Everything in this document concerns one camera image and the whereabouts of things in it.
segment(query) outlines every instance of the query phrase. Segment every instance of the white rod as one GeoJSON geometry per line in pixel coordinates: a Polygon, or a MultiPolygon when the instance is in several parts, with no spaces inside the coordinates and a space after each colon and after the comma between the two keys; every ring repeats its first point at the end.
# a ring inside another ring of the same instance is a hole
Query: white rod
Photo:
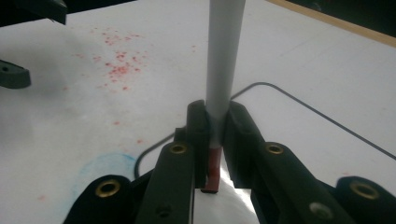
{"type": "Polygon", "coordinates": [[[211,125],[210,148],[222,144],[244,7],[245,0],[210,0],[205,103],[211,125]]]}

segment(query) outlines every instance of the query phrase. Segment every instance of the black cable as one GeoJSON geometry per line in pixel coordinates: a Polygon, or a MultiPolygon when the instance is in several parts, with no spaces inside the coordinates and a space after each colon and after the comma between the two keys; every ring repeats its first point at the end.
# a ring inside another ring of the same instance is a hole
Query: black cable
{"type": "MultiPolygon", "coordinates": [[[[383,154],[389,156],[390,158],[394,159],[396,161],[396,156],[394,156],[393,154],[387,152],[384,148],[377,146],[376,144],[374,144],[373,142],[369,141],[368,139],[362,137],[361,135],[358,135],[357,133],[354,133],[353,131],[351,131],[350,129],[348,129],[346,126],[340,124],[339,122],[335,121],[334,119],[329,118],[328,116],[326,116],[325,114],[321,113],[320,111],[316,110],[314,107],[304,103],[303,101],[299,100],[297,97],[291,95],[290,93],[280,89],[278,86],[268,83],[268,82],[255,82],[253,84],[248,85],[247,87],[245,87],[244,89],[242,89],[241,91],[237,92],[236,94],[234,94],[231,99],[235,99],[236,97],[242,95],[243,93],[245,93],[246,91],[251,90],[253,87],[256,86],[268,86],[268,87],[272,87],[274,89],[276,89],[277,91],[280,91],[281,93],[283,93],[284,95],[288,96],[290,99],[292,99],[293,101],[297,102],[300,105],[303,105],[304,107],[308,108],[309,110],[311,110],[312,112],[318,114],[319,116],[323,117],[324,119],[328,120],[329,122],[331,122],[332,124],[336,125],[337,127],[341,128],[342,130],[346,131],[347,133],[352,134],[353,136],[355,136],[356,138],[360,139],[362,142],[366,143],[367,145],[375,148],[376,150],[378,150],[379,152],[382,152],[383,154]]],[[[161,140],[160,142],[156,143],[155,145],[153,145],[152,147],[149,147],[148,149],[144,150],[142,152],[142,154],[139,155],[139,157],[136,160],[136,163],[134,164],[134,178],[138,178],[140,176],[139,174],[139,165],[140,162],[143,160],[143,158],[149,154],[152,150],[154,150],[155,148],[159,147],[160,145],[164,144],[165,142],[167,142],[168,140],[170,140],[172,137],[174,136],[174,134],[170,134],[168,136],[166,136],[163,140],[161,140]]]]}

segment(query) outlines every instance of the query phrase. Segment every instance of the black mount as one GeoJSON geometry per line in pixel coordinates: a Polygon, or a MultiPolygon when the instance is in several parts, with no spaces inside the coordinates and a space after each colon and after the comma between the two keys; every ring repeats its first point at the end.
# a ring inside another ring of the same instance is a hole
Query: black mount
{"type": "MultiPolygon", "coordinates": [[[[205,185],[209,124],[204,101],[189,105],[187,125],[163,147],[154,170],[133,182],[93,181],[64,223],[192,223],[194,189],[205,185]]],[[[231,180],[251,189],[260,223],[396,223],[396,198],[357,176],[335,188],[316,180],[287,147],[265,142],[244,106],[231,102],[223,141],[231,180]]]]}

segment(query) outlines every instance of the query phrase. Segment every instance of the white table surface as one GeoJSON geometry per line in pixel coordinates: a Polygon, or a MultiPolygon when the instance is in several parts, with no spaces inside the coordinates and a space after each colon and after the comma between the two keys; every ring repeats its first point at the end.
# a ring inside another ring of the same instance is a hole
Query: white table surface
{"type": "MultiPolygon", "coordinates": [[[[209,1],[142,0],[68,15],[66,26],[0,29],[0,59],[28,68],[33,82],[0,89],[0,223],[62,223],[95,178],[133,179],[137,156],[184,125],[188,103],[205,99],[208,9],[209,1]]],[[[247,0],[233,92],[276,84],[396,155],[395,71],[395,48],[247,0]]],[[[317,178],[334,185],[361,175],[396,194],[394,160],[273,91],[254,92],[238,101],[264,138],[289,146],[317,178]],[[268,131],[268,120],[279,126],[268,131]],[[288,125],[302,120],[309,124],[290,137],[288,125]],[[320,133],[309,127],[334,133],[304,150],[304,136],[320,133]],[[336,150],[318,148],[333,141],[336,150]]],[[[142,170],[154,164],[155,153],[142,170]]],[[[226,180],[217,196],[196,194],[195,223],[257,222],[247,194],[226,180]]]]}

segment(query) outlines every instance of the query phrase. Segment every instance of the red object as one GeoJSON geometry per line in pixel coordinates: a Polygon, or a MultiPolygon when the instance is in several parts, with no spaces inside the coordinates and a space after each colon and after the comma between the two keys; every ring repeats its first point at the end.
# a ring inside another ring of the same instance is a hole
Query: red object
{"type": "Polygon", "coordinates": [[[203,193],[215,194],[219,191],[221,151],[222,147],[209,149],[209,174],[205,188],[201,189],[203,193]]]}

